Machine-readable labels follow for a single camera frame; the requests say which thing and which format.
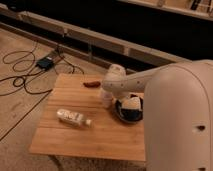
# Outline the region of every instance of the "cord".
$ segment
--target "cord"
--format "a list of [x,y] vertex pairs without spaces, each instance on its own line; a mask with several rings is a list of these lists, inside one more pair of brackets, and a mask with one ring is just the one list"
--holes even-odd
[[25,113],[21,119],[19,119],[18,122],[16,122],[15,125],[13,125],[13,127],[11,127],[1,138],[0,138],[0,142],[13,130],[15,129],[18,124],[24,120],[24,118],[26,118],[26,116],[28,116],[30,114],[30,112],[32,112],[48,95],[50,94],[50,92],[46,93],[27,113]]
[[65,57],[63,51],[60,49],[60,44],[59,43],[57,44],[56,52],[58,53],[58,56],[61,58],[62,61],[64,61],[67,65],[71,66],[71,68],[72,68],[72,71],[70,72],[71,74],[74,74],[76,69],[78,69],[84,75],[84,70],[81,67],[73,65],[72,63],[70,63],[69,61],[67,61],[65,59],[66,57]]

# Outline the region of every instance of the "floor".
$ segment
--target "floor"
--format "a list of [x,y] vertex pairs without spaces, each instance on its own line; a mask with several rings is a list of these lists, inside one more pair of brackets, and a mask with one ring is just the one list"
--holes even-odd
[[[0,79],[8,76],[23,74],[12,70],[13,64],[4,64],[2,58],[7,53],[17,50],[32,50],[35,42],[0,29]],[[51,51],[50,47],[38,44],[35,55],[41,58]],[[8,61],[17,59],[22,54],[15,54],[7,58]],[[74,65],[81,67],[85,74],[105,74],[106,69],[77,59],[65,54],[66,59]],[[29,61],[16,66],[17,69],[27,67]],[[58,65],[59,73],[67,73],[69,68]],[[28,88],[38,92],[53,88],[57,74],[50,70],[41,77],[32,81]],[[0,83],[0,95],[14,91],[12,80]],[[21,90],[17,93],[0,96],[0,138],[3,137],[22,117],[31,109],[43,95],[29,95]],[[32,137],[35,133],[43,107],[43,100],[32,112],[30,112],[1,142],[0,142],[0,170],[2,171],[55,171],[57,167],[43,155],[33,155],[28,152]],[[144,163],[129,161],[114,161],[103,159],[88,159],[75,157],[58,157],[65,170],[69,171],[143,171]]]

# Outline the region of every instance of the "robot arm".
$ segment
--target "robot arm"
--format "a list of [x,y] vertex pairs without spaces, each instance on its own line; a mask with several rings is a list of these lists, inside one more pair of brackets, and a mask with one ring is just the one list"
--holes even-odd
[[126,75],[111,66],[102,87],[117,99],[144,92],[148,171],[213,170],[213,61]]
[[102,87],[110,92],[144,92],[147,82],[160,68],[148,71],[138,72],[131,75],[120,74],[118,70],[124,70],[123,67],[112,65],[105,78],[102,81]]

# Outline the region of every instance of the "plastic bottle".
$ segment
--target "plastic bottle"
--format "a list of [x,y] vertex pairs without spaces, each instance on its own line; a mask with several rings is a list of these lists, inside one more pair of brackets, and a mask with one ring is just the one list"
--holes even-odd
[[92,120],[87,119],[84,114],[78,112],[71,112],[66,109],[59,109],[57,111],[57,116],[61,121],[64,121],[72,125],[90,126],[92,122]]

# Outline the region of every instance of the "wooden table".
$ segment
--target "wooden table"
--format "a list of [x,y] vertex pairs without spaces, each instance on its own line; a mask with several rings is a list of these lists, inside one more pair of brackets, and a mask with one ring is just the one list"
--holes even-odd
[[[128,125],[105,109],[100,88],[83,82],[101,80],[95,75],[59,75],[30,146],[30,152],[45,155],[94,157],[145,161],[143,121]],[[60,108],[77,111],[92,119],[92,126],[78,128],[60,122]]]

